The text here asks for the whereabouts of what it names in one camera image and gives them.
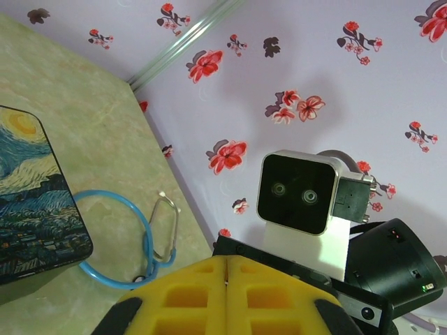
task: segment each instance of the beige marble surface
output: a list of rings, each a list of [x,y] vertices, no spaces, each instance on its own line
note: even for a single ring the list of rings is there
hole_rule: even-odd
[[[198,224],[127,85],[82,57],[0,15],[0,104],[26,110],[43,123],[73,193],[122,194],[149,217],[164,191],[182,210],[177,260],[161,275],[211,256]],[[89,262],[130,281],[145,266],[142,226],[126,207],[103,198],[79,203],[94,242]],[[161,253],[173,213],[154,222]],[[123,291],[70,268],[37,292],[0,306],[0,334],[90,334]]]

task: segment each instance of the stethoscope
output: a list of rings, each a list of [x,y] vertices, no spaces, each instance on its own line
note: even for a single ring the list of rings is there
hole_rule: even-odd
[[[138,207],[136,207],[136,205],[132,201],[114,192],[103,191],[103,190],[81,191],[79,193],[76,193],[73,196],[73,198],[75,201],[78,201],[83,198],[91,197],[94,195],[100,195],[103,197],[112,198],[125,204],[127,207],[132,209],[132,211],[140,219],[140,221],[142,222],[142,224],[145,226],[146,229],[146,232],[142,239],[142,249],[143,253],[146,255],[147,258],[147,268],[145,274],[142,276],[135,277],[132,283],[116,281],[107,276],[104,276],[103,274],[95,270],[89,263],[87,263],[87,261],[81,262],[79,265],[80,268],[85,271],[85,273],[87,273],[89,276],[96,279],[100,283],[109,286],[111,288],[119,288],[123,290],[135,290],[136,288],[139,288],[140,286],[146,285],[147,283],[153,281],[156,278],[159,269],[161,267],[170,267],[174,263],[175,257],[177,255],[175,243],[177,241],[180,209],[175,205],[175,203],[171,199],[169,199],[166,196],[164,192],[159,193],[160,198],[155,202],[154,209],[152,210],[152,215],[149,221],[147,221],[144,214],[139,210]],[[161,260],[163,259],[163,256],[161,256],[154,250],[154,239],[152,236],[152,230],[150,228],[150,223],[153,222],[153,219],[156,216],[157,210],[161,202],[166,202],[175,211],[173,243],[169,252],[169,260],[166,262],[162,262]]]

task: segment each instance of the phone case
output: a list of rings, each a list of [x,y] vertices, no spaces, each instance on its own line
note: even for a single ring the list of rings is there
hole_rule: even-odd
[[[74,265],[92,251],[41,122],[28,112],[1,106],[0,287]]]

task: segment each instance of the cable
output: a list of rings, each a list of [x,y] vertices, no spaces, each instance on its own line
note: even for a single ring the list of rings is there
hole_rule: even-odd
[[[135,290],[136,288],[139,288],[143,285],[146,285],[147,283],[153,281],[156,278],[156,275],[159,272],[160,267],[169,267],[174,263],[175,256],[177,255],[177,251],[175,248],[173,248],[172,253],[170,255],[169,261],[166,263],[159,262],[158,260],[154,259],[154,240],[152,237],[152,231],[149,226],[149,221],[146,220],[144,214],[139,210],[138,207],[136,207],[132,201],[126,199],[122,195],[119,195],[114,192],[110,191],[103,191],[103,190],[88,190],[88,191],[82,191],[79,193],[76,193],[73,198],[77,202],[78,200],[81,200],[86,197],[91,197],[94,195],[100,195],[107,198],[112,198],[116,201],[119,201],[123,204],[125,204],[127,207],[132,209],[132,211],[137,215],[137,217],[140,219],[142,224],[145,226],[146,233],[143,239],[143,252],[145,253],[147,257],[147,268],[146,268],[146,274],[145,279],[142,281],[138,281],[136,283],[127,283],[127,282],[121,282],[116,281],[114,279],[111,279],[107,276],[104,276],[103,274],[100,274],[98,271],[96,271],[87,261],[80,263],[80,268],[85,271],[86,274],[91,276],[92,278],[96,279],[100,283],[109,286],[111,288],[119,288],[122,290]]]

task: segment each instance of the white camera housing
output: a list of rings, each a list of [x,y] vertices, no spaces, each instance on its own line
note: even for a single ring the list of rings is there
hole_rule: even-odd
[[[289,150],[268,154],[256,206],[266,221],[263,250],[343,281],[351,222],[332,215],[343,178],[363,182],[365,176],[344,171],[332,157]]]

